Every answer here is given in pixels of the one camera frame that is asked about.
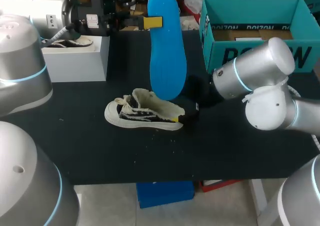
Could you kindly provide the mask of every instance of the blue insole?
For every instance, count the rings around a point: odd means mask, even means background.
[[[163,100],[177,97],[186,80],[187,61],[176,0],[149,0],[148,16],[162,17],[162,28],[150,29],[150,82]]]

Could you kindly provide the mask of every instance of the black and white sneaker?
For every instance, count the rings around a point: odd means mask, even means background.
[[[142,88],[134,89],[132,96],[116,98],[104,111],[106,120],[118,127],[153,127],[170,131],[182,128],[179,117],[184,115],[183,108]]]

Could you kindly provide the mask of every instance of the black tabletop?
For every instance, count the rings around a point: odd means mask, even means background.
[[[188,73],[205,78],[199,32],[183,41]],[[120,32],[110,39],[107,82],[54,83],[49,102],[2,120],[29,133],[73,184],[288,177],[319,153],[306,133],[253,128],[241,99],[204,109],[194,127],[175,132],[107,123],[108,102],[151,89],[150,53],[148,32]],[[320,99],[314,73],[289,84]]]

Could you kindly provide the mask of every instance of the tiled floor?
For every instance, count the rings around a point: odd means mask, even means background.
[[[267,197],[278,179],[264,180]],[[78,226],[256,226],[256,213],[247,181],[211,192],[197,191],[193,200],[140,209],[134,183],[81,185]]]

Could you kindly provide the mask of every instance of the white table leg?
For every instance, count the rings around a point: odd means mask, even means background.
[[[272,226],[279,217],[277,205],[278,191],[272,197],[272,200],[267,203],[261,179],[252,179],[249,181],[249,185],[257,215],[258,226]]]
[[[267,204],[267,207],[258,216],[258,226],[271,226],[279,217],[278,192],[279,191],[274,194],[271,201]]]

